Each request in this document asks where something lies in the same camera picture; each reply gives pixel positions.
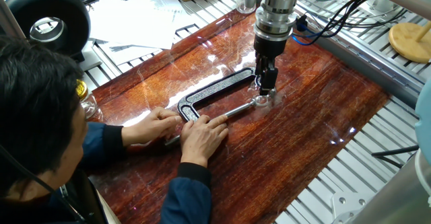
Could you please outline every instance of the hand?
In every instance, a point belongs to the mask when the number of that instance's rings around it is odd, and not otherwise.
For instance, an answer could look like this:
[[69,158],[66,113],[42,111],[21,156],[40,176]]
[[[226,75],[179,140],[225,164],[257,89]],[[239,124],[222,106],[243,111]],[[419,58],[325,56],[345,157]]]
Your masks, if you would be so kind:
[[123,145],[127,147],[136,143],[148,143],[158,137],[167,137],[174,133],[180,122],[181,117],[177,113],[157,107],[137,124],[123,127]]
[[186,123],[181,131],[181,163],[196,163],[207,167],[222,140],[228,135],[227,116],[222,115],[209,121],[209,116],[201,116],[196,122]]

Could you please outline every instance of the white paper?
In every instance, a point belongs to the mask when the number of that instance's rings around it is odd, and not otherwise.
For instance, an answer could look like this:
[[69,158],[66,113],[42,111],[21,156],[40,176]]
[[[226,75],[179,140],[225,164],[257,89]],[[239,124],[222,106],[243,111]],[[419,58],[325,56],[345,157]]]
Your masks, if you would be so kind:
[[149,1],[149,6],[162,11],[174,12],[174,27],[176,30],[188,28],[194,25],[191,16],[184,10],[178,0],[142,0]]
[[[187,12],[184,10],[182,5],[178,0],[128,0],[128,1],[119,1],[119,0],[99,0],[99,2],[92,5],[94,8],[94,11],[90,11],[90,17],[93,22],[93,18],[95,18],[98,13],[96,11],[99,10],[100,5],[102,6],[102,13],[108,13],[106,11],[106,5],[109,4],[112,5],[112,3],[121,4],[120,6],[126,6],[131,5],[131,7],[145,7],[145,10],[153,9],[158,11],[167,11],[169,13],[172,13],[173,16],[173,24],[172,27],[176,30],[181,30],[183,28],[188,28],[194,25],[191,17],[187,14]],[[95,23],[101,23],[98,18],[95,19]],[[92,35],[90,37],[93,38],[94,34],[96,36],[99,36],[101,38],[108,39],[106,35],[101,35],[103,30],[107,28],[108,25],[102,24],[102,27],[94,28],[94,25],[92,23]],[[170,41],[169,48],[172,46],[174,33],[172,33],[171,39],[167,40]],[[156,47],[145,47],[145,46],[133,46],[126,42],[113,42],[113,41],[99,41],[98,40],[99,47],[106,53],[106,55],[116,64],[120,65],[129,61],[132,61],[134,59],[137,59],[139,57],[148,55],[150,53],[153,53],[157,51],[158,49]]]
[[99,40],[97,44],[117,66],[158,50],[157,48],[144,46],[122,46],[115,42],[103,42]]
[[133,0],[99,0],[91,13],[90,38],[122,45],[171,49],[174,12],[148,7]]

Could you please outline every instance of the table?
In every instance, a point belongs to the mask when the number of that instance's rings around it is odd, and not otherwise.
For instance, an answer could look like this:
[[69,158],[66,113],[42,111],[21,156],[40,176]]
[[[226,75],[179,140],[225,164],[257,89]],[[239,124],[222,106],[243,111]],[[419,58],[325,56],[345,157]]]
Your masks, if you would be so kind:
[[[254,15],[232,11],[94,91],[108,124],[133,124],[156,106],[254,65]],[[277,58],[272,105],[229,122],[210,159],[211,223],[271,223],[389,98],[318,46],[289,40]],[[216,116],[256,91],[245,86],[203,106]],[[157,223],[180,149],[134,155],[90,176],[122,223]]]

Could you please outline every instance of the round wooden disc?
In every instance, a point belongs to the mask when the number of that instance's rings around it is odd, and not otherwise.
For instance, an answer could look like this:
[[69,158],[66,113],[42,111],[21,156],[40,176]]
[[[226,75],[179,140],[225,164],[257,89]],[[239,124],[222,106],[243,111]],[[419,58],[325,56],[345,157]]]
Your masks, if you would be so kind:
[[431,59],[431,33],[416,42],[415,38],[422,29],[413,23],[400,23],[389,30],[389,42],[403,57],[417,63],[428,63]]

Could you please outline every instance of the person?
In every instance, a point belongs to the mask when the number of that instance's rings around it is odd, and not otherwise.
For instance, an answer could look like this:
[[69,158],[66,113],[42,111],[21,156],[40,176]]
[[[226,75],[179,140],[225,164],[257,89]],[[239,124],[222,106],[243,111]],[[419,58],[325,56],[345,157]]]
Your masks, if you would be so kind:
[[[0,37],[0,148],[55,190],[23,174],[2,153],[0,223],[103,223],[97,221],[100,209],[91,204],[97,193],[82,170],[124,157],[132,144],[171,135],[181,121],[159,107],[133,126],[87,123],[76,93],[82,75],[69,57],[35,42]],[[169,183],[161,223],[208,223],[207,164],[228,135],[226,119],[202,116],[183,126],[178,175]]]

